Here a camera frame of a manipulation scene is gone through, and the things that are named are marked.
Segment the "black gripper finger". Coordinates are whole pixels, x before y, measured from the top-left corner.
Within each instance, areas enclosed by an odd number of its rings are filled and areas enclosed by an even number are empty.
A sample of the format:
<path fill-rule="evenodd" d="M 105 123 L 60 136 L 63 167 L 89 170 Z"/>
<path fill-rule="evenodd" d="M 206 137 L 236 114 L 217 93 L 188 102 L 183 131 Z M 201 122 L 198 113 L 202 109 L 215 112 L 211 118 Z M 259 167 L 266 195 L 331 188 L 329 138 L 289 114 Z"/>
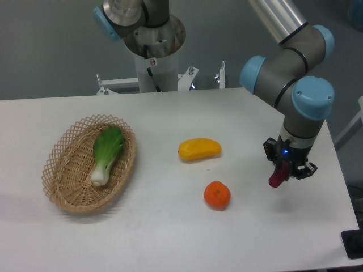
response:
<path fill-rule="evenodd" d="M 266 154 L 267 159 L 272 162 L 273 164 L 276 164 L 276 158 L 277 158 L 277 141 L 273 138 L 268 138 L 263 143 L 264 151 Z"/>
<path fill-rule="evenodd" d="M 304 166 L 297 167 L 293 172 L 293 176 L 297 180 L 305 179 L 311 177 L 317 169 L 318 167 L 315 164 L 307 162 Z"/>

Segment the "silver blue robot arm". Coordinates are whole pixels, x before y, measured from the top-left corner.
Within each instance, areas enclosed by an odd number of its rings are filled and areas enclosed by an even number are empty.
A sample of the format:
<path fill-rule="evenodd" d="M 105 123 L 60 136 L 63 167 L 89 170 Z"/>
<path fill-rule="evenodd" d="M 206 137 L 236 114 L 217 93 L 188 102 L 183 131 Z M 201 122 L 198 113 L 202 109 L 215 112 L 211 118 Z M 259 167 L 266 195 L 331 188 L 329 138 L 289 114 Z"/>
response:
<path fill-rule="evenodd" d="M 252 57 L 240 73 L 245 89 L 284 115 L 279 137 L 264 143 L 275 165 L 269 184 L 276 188 L 291 177 L 310 177 L 317 169 L 308 155 L 331 112 L 335 92 L 309 71 L 331 54 L 335 42 L 325 27 L 309 25 L 292 1 L 250 5 L 281 47 L 273 59 Z M 168 1 L 103 1 L 93 15 L 110 40 L 124 40 L 134 55 L 141 92 L 190 89 L 197 70 L 178 74 L 178 53 L 186 35 L 183 23 L 170 14 Z"/>

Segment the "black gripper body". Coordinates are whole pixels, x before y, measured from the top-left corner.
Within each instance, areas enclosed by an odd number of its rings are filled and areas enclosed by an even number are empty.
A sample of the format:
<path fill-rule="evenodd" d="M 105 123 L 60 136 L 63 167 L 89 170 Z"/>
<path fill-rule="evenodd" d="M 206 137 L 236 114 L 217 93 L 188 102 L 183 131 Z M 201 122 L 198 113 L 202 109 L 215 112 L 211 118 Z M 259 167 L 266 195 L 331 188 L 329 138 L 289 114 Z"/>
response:
<path fill-rule="evenodd" d="M 309 161 L 308 155 L 311 148 L 312 145 L 308 146 L 304 139 L 280 134 L 277 141 L 276 166 L 280 166 L 282 163 L 288 165 L 289 177 L 285 181 L 294 177 L 293 172 L 297 167 L 304 166 Z"/>

